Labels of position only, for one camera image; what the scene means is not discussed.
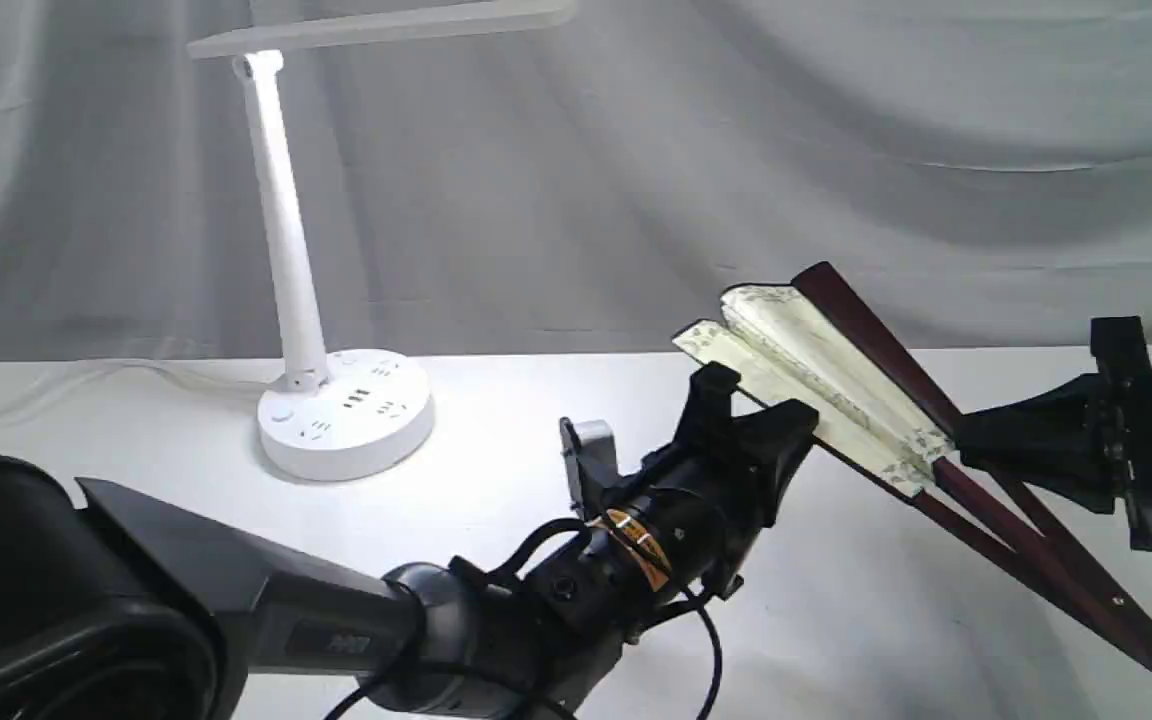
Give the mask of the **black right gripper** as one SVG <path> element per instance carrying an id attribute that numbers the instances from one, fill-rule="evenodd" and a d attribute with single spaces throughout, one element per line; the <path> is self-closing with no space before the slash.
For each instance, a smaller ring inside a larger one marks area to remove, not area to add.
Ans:
<path id="1" fill-rule="evenodd" d="M 1085 511 L 1126 507 L 1129 544 L 1152 553 L 1152 363 L 1138 316 L 1098 316 L 1089 350 L 1098 376 L 1009 406 L 965 414 L 954 444 L 967 465 L 1064 498 Z M 1098 439 L 1108 475 L 1093 471 Z M 1091 471 L 1091 473 L 1033 473 Z"/>

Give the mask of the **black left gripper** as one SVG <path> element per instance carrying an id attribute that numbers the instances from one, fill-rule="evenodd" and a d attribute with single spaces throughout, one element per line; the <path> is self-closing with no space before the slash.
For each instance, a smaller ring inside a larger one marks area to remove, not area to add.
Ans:
<path id="1" fill-rule="evenodd" d="M 687 585 L 700 584 L 700 601 L 732 594 L 755 538 L 776 524 L 820 420 L 794 397 L 733 419 L 740 381 L 721 363 L 696 369 L 675 444 L 621 473 L 607 509 L 579 520 L 579 533 L 526 573 L 526 592 L 562 632 L 635 641 L 690 611 Z M 736 445 L 742 457 L 719 456 Z"/>

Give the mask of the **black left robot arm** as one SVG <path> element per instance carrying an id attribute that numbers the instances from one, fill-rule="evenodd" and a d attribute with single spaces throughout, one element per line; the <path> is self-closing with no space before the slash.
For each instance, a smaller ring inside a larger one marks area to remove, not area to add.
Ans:
<path id="1" fill-rule="evenodd" d="M 563 419 L 571 518 L 503 564 L 355 571 L 99 479 L 77 507 L 0 456 L 0 719 L 229 719 L 252 675 L 348 676 L 361 700 L 460 719 L 573 719 L 628 644 L 740 588 L 820 416 L 732 414 L 736 370 L 690 377 L 670 442 L 617 473 Z"/>

